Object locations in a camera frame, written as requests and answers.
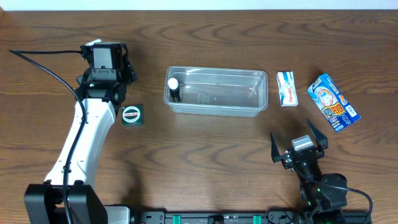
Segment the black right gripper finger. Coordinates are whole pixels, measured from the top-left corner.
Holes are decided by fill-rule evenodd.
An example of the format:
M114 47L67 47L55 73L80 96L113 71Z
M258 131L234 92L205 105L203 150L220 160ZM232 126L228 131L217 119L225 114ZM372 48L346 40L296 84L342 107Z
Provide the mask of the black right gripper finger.
M270 138L271 138L271 159L273 163L276 163L279 162L281 158L272 132L270 132Z
M309 119L307 120L307 124L313 134L317 146L321 149L327 149L328 138L321 131L319 131Z

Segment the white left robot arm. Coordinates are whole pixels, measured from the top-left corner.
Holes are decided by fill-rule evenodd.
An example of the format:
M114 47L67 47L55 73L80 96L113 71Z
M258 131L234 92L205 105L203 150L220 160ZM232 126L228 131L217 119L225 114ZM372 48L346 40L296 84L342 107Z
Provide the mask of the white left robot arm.
M103 205L94 186L104 140L137 75L124 43L95 40L78 53L89 67L72 90L72 126L44 182L28 185L25 208L31 223L133 223L128 206Z

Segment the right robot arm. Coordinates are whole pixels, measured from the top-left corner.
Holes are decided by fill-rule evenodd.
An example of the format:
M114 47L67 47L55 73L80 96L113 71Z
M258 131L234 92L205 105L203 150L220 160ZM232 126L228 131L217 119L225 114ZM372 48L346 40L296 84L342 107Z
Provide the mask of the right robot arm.
M292 169L300 181L300 194L308 205L294 215L294 223L345 223L342 208L347 205L347 180L341 174L322 173L318 160L325 155L328 138L308 121L312 137L304 135L292 140L292 147L279 152L271 134L271 159Z

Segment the black bottle white cap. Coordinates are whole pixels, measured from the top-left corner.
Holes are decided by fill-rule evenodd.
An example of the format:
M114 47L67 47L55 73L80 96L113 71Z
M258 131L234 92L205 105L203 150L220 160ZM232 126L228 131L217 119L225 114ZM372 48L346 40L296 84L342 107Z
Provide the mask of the black bottle white cap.
M176 78L170 78L167 81L167 85L169 88L170 96L172 97L172 100L174 103L179 103L182 100L181 94L180 94L180 84Z

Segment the white blue Panadol box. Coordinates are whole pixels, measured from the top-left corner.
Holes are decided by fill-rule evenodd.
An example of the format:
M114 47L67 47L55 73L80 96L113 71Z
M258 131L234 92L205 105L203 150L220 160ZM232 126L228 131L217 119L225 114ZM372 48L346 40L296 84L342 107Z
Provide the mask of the white blue Panadol box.
M277 72L276 78L281 107L297 106L299 102L293 72Z

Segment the blue Kool Fever box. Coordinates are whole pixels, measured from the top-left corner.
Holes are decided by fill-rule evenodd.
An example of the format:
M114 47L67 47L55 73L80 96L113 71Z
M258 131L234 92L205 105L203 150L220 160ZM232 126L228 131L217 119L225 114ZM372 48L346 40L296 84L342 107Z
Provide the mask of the blue Kool Fever box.
M327 73L320 75L307 93L337 133L361 119Z

